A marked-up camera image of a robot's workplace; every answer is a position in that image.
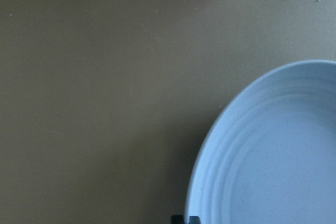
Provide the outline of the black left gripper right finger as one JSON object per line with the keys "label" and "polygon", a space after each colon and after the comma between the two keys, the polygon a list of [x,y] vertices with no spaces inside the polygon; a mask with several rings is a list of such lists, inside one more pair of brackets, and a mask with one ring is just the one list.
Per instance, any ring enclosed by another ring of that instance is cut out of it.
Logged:
{"label": "black left gripper right finger", "polygon": [[201,224],[201,220],[198,216],[190,216],[189,224]]}

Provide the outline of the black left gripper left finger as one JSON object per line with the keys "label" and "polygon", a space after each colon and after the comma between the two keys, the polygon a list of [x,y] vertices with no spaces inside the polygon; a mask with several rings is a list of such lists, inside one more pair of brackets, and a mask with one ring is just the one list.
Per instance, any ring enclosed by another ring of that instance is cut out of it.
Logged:
{"label": "black left gripper left finger", "polygon": [[172,215],[171,216],[171,224],[184,224],[183,215]]}

